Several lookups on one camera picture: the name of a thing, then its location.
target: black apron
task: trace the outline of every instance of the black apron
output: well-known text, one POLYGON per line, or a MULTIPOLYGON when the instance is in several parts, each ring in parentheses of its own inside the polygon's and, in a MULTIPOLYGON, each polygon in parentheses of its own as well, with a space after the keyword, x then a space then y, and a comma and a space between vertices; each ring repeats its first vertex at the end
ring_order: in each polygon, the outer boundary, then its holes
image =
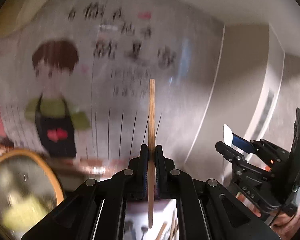
POLYGON ((74 158, 77 155, 74 143, 74 127, 66 101, 65 116, 62 118, 46 117, 41 114, 42 95, 35 110, 35 126, 42 146, 51 157, 74 158))

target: cartoon face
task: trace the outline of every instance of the cartoon face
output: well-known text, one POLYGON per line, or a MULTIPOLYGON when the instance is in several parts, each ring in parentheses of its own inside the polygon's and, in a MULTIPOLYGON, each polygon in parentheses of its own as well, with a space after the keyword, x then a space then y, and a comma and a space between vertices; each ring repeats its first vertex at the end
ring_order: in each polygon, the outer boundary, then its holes
POLYGON ((70 71, 68 69, 60 69, 51 66, 41 60, 34 69, 35 76, 44 89, 60 91, 61 87, 69 78, 70 71))

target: black device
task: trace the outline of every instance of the black device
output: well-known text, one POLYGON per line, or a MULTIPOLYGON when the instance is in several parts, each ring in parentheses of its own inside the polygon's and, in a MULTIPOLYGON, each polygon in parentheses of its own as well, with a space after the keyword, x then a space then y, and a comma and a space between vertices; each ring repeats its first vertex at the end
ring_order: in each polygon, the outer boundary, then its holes
POLYGON ((232 144, 254 153, 270 171, 247 163, 244 155, 219 141, 216 150, 232 163, 230 191, 242 192, 260 210, 264 221, 275 211, 293 216, 298 208, 294 198, 300 187, 300 109, 296 111, 291 152, 264 139, 246 141, 235 134, 232 144))
MULTIPOLYGON (((158 199, 176 199, 181 240, 279 240, 279 236, 214 179, 202 182, 155 149, 158 199)), ((146 199, 148 147, 111 179, 88 179, 22 240, 123 238, 127 201, 146 199)))

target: brown hair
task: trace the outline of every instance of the brown hair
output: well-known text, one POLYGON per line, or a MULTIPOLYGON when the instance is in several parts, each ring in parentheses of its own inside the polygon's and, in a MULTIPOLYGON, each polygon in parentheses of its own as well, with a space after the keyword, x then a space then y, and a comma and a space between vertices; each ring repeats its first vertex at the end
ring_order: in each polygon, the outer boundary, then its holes
POLYGON ((41 44, 32 55, 34 69, 41 60, 52 67, 59 69, 69 69, 73 71, 75 64, 79 61, 79 56, 75 45, 71 41, 46 41, 41 44))

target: wall mural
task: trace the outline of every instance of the wall mural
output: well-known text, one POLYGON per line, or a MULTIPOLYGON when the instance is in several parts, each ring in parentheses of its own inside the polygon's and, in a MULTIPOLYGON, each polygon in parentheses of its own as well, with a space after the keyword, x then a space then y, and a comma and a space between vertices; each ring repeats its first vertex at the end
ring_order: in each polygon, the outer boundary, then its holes
POLYGON ((125 168, 147 143, 155 78, 156 143, 183 162, 222 35, 222 22, 178 0, 49 0, 0 39, 0 154, 23 147, 92 173, 125 168))

